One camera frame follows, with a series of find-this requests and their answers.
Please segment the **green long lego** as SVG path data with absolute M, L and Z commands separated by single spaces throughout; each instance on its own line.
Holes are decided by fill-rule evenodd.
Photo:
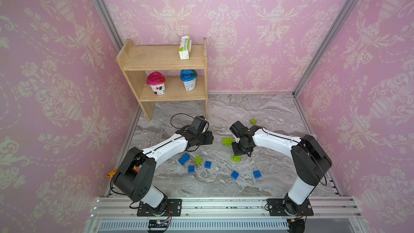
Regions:
M 233 156 L 231 157 L 231 160 L 232 160 L 233 162 L 236 162 L 236 163 L 240 162 L 240 161 L 241 161 L 241 159 L 242 159 L 242 157 L 241 157 L 241 156 L 236 156 L 236 155 L 233 155 Z

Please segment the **green lego pair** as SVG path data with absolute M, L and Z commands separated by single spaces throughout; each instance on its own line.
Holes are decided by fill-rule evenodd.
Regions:
M 222 139 L 222 144 L 225 145 L 225 146 L 231 146 L 233 142 L 234 142 L 233 138 L 223 138 Z

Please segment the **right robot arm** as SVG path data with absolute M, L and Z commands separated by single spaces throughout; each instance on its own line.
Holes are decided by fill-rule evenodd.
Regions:
M 251 156 L 255 147 L 264 147 L 293 160 L 297 177 L 279 207 L 290 216 L 312 216 L 308 198 L 332 166 L 317 139 L 309 134 L 289 137 L 257 125 L 248 128 L 240 121 L 235 122 L 230 131 L 239 139 L 232 143 L 236 156 Z

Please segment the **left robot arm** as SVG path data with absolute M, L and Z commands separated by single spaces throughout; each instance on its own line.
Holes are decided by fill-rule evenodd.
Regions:
M 191 147 L 212 144 L 213 135 L 208 128 L 205 117 L 196 116 L 191 125 L 178 129 L 165 141 L 143 150 L 131 148 L 113 175 L 111 185 L 133 202 L 161 215 L 168 210 L 168 197 L 152 185 L 156 168 Z

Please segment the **blue large lego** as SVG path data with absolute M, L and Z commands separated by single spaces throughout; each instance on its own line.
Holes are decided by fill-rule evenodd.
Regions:
M 182 157 L 179 158 L 178 162 L 180 165 L 184 166 L 189 160 L 191 156 L 188 153 L 185 153 Z

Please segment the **blue small lego front-right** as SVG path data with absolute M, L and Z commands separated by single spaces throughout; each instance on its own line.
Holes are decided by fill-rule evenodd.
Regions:
M 255 170 L 255 171 L 253 172 L 253 177 L 254 177 L 255 179 L 261 179 L 261 178 L 262 178 L 262 174 L 261 174 L 261 172 L 260 172 L 259 170 Z

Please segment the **blue small lego front-centre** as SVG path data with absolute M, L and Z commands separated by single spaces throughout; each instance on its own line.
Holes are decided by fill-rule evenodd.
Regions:
M 238 172 L 236 172 L 235 170 L 231 173 L 231 177 L 234 179 L 234 180 L 237 180 L 238 178 L 239 178 L 239 173 Z

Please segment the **blue small lego middle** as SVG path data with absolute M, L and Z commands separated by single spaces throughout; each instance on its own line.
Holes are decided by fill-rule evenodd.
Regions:
M 212 162 L 211 161 L 206 161 L 205 162 L 205 168 L 207 168 L 207 169 L 211 169 L 211 166 L 212 166 Z

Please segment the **blue small lego front-left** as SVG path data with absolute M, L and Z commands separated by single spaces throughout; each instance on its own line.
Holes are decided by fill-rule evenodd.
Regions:
M 188 167 L 188 173 L 189 173 L 189 174 L 193 174 L 193 173 L 195 173 L 195 166 L 189 166 L 189 167 Z

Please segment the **blue lid yogurt cup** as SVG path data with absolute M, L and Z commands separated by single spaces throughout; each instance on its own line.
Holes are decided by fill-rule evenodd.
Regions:
M 192 91 L 195 88 L 197 77 L 198 73 L 196 70 L 182 70 L 180 72 L 180 79 L 186 91 Z

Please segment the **pink lid yogurt cup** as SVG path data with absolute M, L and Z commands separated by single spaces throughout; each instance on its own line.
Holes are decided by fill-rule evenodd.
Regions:
M 163 74 L 155 71 L 152 72 L 148 77 L 146 83 L 151 87 L 152 91 L 160 96 L 166 93 L 165 88 L 166 79 Z

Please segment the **wooden two-tier shelf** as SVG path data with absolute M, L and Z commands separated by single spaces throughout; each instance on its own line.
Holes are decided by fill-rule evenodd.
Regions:
M 125 41 L 124 46 L 116 56 L 122 73 L 124 74 L 132 92 L 137 99 L 142 113 L 151 121 L 155 103 L 160 101 L 205 101 L 205 117 L 208 111 L 208 42 L 193 45 L 190 59 L 181 60 L 177 45 L 139 45 L 131 39 Z M 147 71 L 170 70 L 203 70 L 204 75 L 196 78 L 196 86 L 192 91 L 184 89 L 183 82 L 178 76 L 166 77 L 166 93 L 156 96 L 146 84 Z

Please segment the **green white carton box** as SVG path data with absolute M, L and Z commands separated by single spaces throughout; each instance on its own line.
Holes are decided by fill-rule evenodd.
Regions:
M 183 36 L 180 41 L 179 56 L 181 60 L 188 60 L 191 53 L 191 38 Z

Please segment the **orange snack bag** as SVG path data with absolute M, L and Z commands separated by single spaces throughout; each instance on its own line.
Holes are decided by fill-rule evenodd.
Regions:
M 113 171 L 109 172 L 106 176 L 107 176 L 108 178 L 112 179 L 112 178 L 116 175 L 116 173 L 118 172 L 118 170 L 119 170 L 119 167 L 118 167 L 118 168 L 116 168 L 115 170 L 113 170 Z

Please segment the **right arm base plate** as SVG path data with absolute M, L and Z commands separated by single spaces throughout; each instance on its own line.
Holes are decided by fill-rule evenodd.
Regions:
M 314 215 L 308 198 L 301 205 L 284 198 L 268 198 L 264 209 L 269 212 L 270 216 L 302 217 Z

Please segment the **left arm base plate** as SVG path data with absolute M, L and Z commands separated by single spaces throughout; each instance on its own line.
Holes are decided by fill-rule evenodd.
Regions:
M 140 202 L 138 207 L 138 217 L 150 217 L 150 216 L 181 216 L 182 199 L 179 198 L 167 198 L 162 200 L 160 205 L 156 208 L 150 206 L 147 203 Z

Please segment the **aluminium front rail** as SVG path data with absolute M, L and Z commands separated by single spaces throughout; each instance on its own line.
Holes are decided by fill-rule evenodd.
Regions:
M 290 216 L 275 197 L 175 197 L 154 214 L 126 197 L 100 197 L 86 233 L 367 233 L 351 197 L 310 197 Z

